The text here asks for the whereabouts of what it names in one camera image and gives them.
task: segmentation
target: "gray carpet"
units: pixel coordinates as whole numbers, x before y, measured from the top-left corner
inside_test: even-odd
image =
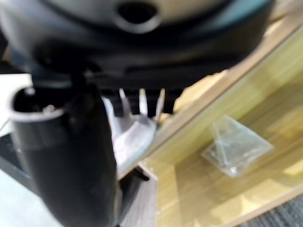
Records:
[[[303,227],[303,195],[239,227]]]

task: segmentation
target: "white surface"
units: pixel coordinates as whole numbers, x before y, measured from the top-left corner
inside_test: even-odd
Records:
[[[1,227],[62,227],[41,199],[0,170]]]
[[[0,75],[0,128],[9,118],[9,101],[16,91],[32,84],[29,74]],[[9,133],[9,127],[0,132],[0,136]]]

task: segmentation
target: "small plastic bag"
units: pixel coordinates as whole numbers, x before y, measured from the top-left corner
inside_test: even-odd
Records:
[[[249,165],[273,149],[251,129],[225,115],[213,123],[214,144],[201,155],[230,177],[237,177]]]

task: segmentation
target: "black handle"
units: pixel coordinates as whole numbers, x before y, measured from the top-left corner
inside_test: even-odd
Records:
[[[121,192],[99,95],[93,89],[23,89],[12,101],[11,119],[19,159],[61,224],[116,226]]]

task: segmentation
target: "light wood grain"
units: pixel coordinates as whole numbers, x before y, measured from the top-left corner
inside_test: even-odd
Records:
[[[158,227],[231,227],[303,192],[303,28],[262,59],[146,161],[159,179]],[[275,146],[236,179],[199,156],[223,114]]]

